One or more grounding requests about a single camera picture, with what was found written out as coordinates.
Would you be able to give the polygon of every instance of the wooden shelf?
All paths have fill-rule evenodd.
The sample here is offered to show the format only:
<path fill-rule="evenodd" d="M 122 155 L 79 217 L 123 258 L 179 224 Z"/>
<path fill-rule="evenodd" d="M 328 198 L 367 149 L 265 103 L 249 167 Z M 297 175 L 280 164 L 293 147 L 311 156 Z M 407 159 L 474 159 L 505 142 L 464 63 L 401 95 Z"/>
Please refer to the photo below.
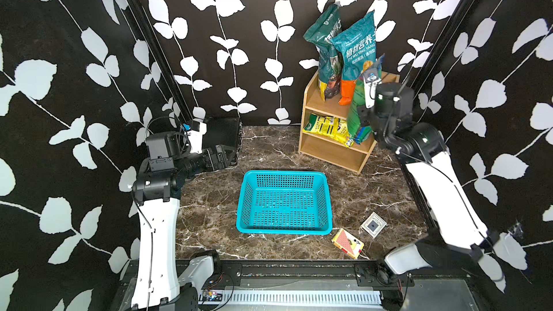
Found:
<path fill-rule="evenodd" d="M 382 82 L 398 82 L 399 75 L 382 72 L 382 79 Z M 305 88 L 301 127 L 303 128 L 307 124 L 311 113 L 333 116 L 346 120 L 349 106 L 341 106 L 338 104 L 340 98 L 338 94 L 334 98 L 326 100 L 326 102 L 321 100 L 319 92 L 319 74 L 316 72 Z M 354 143 L 348 148 L 330 137 L 303 132 L 302 130 L 300 132 L 299 152 L 359 174 L 365 166 L 376 143 L 371 133 L 360 145 Z"/>

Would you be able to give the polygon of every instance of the plastic basket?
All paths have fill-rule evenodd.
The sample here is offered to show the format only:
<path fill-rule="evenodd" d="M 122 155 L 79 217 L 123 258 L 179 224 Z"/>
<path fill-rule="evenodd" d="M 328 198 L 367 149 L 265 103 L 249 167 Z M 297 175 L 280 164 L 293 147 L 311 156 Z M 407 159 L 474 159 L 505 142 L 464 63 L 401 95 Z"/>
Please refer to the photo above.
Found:
<path fill-rule="evenodd" d="M 326 176 L 250 170 L 244 175 L 237 215 L 236 228 L 242 233 L 326 235 L 332 230 Z"/>

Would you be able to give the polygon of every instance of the leaf print wallpaper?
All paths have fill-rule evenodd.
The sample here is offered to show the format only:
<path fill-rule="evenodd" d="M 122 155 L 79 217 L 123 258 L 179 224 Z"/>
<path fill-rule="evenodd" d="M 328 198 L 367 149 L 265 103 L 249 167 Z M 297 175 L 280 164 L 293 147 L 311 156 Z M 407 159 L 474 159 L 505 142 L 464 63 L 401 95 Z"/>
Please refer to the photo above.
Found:
<path fill-rule="evenodd" d="M 0 310 L 105 310 L 138 258 L 146 127 L 180 95 L 127 0 L 0 5 Z"/>
<path fill-rule="evenodd" d="M 413 85 L 415 116 L 441 130 L 467 197 L 499 232 L 479 262 L 498 310 L 553 301 L 552 32 L 553 0 L 476 0 Z"/>
<path fill-rule="evenodd" d="M 374 10 L 384 69 L 413 79 L 460 0 L 139 1 L 195 118 L 288 125 L 318 65 L 302 35 L 330 3 L 344 29 Z"/>

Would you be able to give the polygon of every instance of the teal plastic basket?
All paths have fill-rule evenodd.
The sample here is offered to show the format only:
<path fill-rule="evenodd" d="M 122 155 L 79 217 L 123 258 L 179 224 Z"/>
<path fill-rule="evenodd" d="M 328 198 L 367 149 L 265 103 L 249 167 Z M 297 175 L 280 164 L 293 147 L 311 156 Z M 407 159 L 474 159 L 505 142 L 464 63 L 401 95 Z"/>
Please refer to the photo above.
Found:
<path fill-rule="evenodd" d="M 244 175 L 236 228 L 242 233 L 319 234 L 332 231 L 326 176 L 296 170 Z"/>

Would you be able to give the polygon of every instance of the marble floor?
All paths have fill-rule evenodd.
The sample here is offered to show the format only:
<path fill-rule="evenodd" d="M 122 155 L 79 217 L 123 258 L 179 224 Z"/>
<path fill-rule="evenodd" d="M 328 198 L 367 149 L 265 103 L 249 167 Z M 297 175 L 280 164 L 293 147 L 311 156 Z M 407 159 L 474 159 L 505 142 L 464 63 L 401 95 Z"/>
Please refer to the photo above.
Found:
<path fill-rule="evenodd" d="M 359 259 L 382 258 L 389 250 L 425 235 L 399 165 L 375 148 L 360 175 L 298 153 L 300 127 L 246 126 L 238 166 L 199 175 L 183 188 L 176 223 L 176 257 L 217 249 L 221 259 L 350 259 L 331 242 L 344 228 L 365 243 Z M 236 211 L 245 172 L 251 169 L 323 172 L 330 189 L 334 229 L 329 235 L 244 234 Z M 375 211 L 388 226 L 375 238 L 359 226 Z"/>

